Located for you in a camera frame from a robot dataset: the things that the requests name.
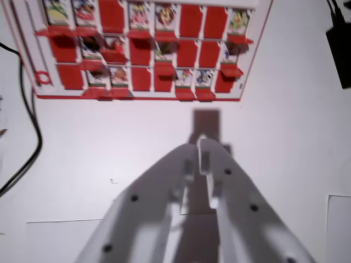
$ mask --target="red plastic slot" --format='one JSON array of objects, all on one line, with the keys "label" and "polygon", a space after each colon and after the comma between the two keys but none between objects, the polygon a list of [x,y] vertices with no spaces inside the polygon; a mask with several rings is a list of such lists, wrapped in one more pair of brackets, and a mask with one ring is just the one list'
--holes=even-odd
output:
[{"label": "red plastic slot", "polygon": [[110,92],[110,96],[117,99],[127,97],[128,94],[129,94],[128,87],[118,87],[118,88],[112,87]]},{"label": "red plastic slot", "polygon": [[175,70],[171,62],[155,62],[155,74],[159,76],[172,76]]},{"label": "red plastic slot", "polygon": [[103,87],[89,87],[89,89],[84,92],[83,96],[95,98],[97,100],[106,99],[108,98],[108,91]]},{"label": "red plastic slot", "polygon": [[132,65],[149,65],[151,58],[151,44],[148,39],[130,39],[129,49]]},{"label": "red plastic slot", "polygon": [[195,99],[194,93],[189,88],[176,88],[175,95],[180,101],[193,101]]},{"label": "red plastic slot", "polygon": [[151,34],[149,30],[130,30],[128,37],[135,39],[150,39]]},{"label": "red plastic slot", "polygon": [[132,84],[135,92],[149,92],[151,86],[150,72],[146,67],[132,67]]},{"label": "red plastic slot", "polygon": [[207,88],[197,88],[195,94],[199,101],[213,101],[216,99],[216,96],[211,89]]},{"label": "red plastic slot", "polygon": [[101,55],[106,60],[107,63],[114,64],[125,64],[127,62],[127,58],[124,54],[116,51],[116,50],[100,50]]},{"label": "red plastic slot", "polygon": [[216,67],[220,47],[217,41],[202,41],[199,66],[200,67]]},{"label": "red plastic slot", "polygon": [[83,27],[83,26],[76,27],[77,37],[95,36],[97,33],[98,33],[98,30],[93,27]]},{"label": "red plastic slot", "polygon": [[57,65],[61,83],[65,89],[83,89],[83,78],[80,65]]},{"label": "red plastic slot", "polygon": [[99,70],[103,66],[103,63],[100,60],[90,60],[90,59],[83,59],[81,64],[81,70]]},{"label": "red plastic slot", "polygon": [[219,93],[229,93],[233,87],[234,81],[235,78],[228,78],[220,71],[218,72],[214,91]]},{"label": "red plastic slot", "polygon": [[194,67],[197,45],[194,40],[179,40],[177,53],[178,67]]},{"label": "red plastic slot", "polygon": [[72,37],[49,37],[49,41],[56,62],[76,62],[76,43]]},{"label": "red plastic slot", "polygon": [[237,64],[221,64],[220,71],[228,78],[238,78],[244,74]]},{"label": "red plastic slot", "polygon": [[228,40],[235,44],[252,44],[253,40],[246,38],[245,35],[228,35]]},{"label": "red plastic slot", "polygon": [[201,28],[202,12],[199,5],[182,4],[182,15],[180,17],[180,36],[199,37]]},{"label": "red plastic slot", "polygon": [[170,92],[173,82],[173,76],[154,76],[154,86],[156,92]]},{"label": "red plastic slot", "polygon": [[207,7],[203,36],[205,38],[221,39],[227,23],[227,17],[224,7]]},{"label": "red plastic slot", "polygon": [[123,33],[124,8],[118,0],[99,0],[100,18],[105,33]]}]

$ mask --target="screw hole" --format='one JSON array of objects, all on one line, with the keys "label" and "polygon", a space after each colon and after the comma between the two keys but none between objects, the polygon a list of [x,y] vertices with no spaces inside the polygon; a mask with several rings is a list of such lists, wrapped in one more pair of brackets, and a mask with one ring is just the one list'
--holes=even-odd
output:
[{"label": "screw hole", "polygon": [[293,258],[287,258],[286,262],[287,263],[297,263],[296,259],[293,259]]},{"label": "screw hole", "polygon": [[137,196],[137,195],[132,195],[131,196],[131,201],[132,202],[136,202],[138,199],[139,199],[139,196]]},{"label": "screw hole", "polygon": [[111,244],[106,244],[103,246],[103,252],[108,253],[112,250]]},{"label": "screw hole", "polygon": [[257,205],[255,205],[255,204],[251,204],[251,205],[250,205],[250,209],[251,209],[252,211],[254,211],[254,212],[257,212],[257,211],[259,210],[259,207],[258,207]]}]

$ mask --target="white surface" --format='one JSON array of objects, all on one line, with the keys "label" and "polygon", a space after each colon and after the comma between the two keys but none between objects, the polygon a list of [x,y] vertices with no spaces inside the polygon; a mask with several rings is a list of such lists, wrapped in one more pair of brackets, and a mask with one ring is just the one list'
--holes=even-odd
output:
[{"label": "white surface", "polygon": [[74,263],[100,220],[26,224],[26,262]]},{"label": "white surface", "polygon": [[327,262],[350,262],[350,226],[351,198],[346,196],[331,196],[328,204]]},{"label": "white surface", "polygon": [[[3,14],[0,21],[0,41],[14,47]],[[18,251],[28,221],[102,218],[127,184],[187,142],[194,109],[218,108],[221,141],[325,263],[327,197],[351,194],[351,90],[341,89],[329,27],[324,1],[275,1],[240,103],[38,100],[43,151],[0,199],[0,232],[7,234],[2,261],[25,262]],[[12,108],[3,184],[36,138],[18,92],[17,58],[0,52],[0,87]]]},{"label": "white surface", "polygon": [[[29,244],[27,262],[74,263],[99,222],[100,220],[89,220],[26,224],[26,241]],[[215,214],[181,215],[172,224],[165,262],[173,262],[174,259],[177,262],[215,262],[218,257],[216,245],[219,242]],[[179,225],[184,225],[189,234],[186,235],[186,243],[182,241],[183,230]],[[181,244],[179,249],[174,247],[178,243]]]}]

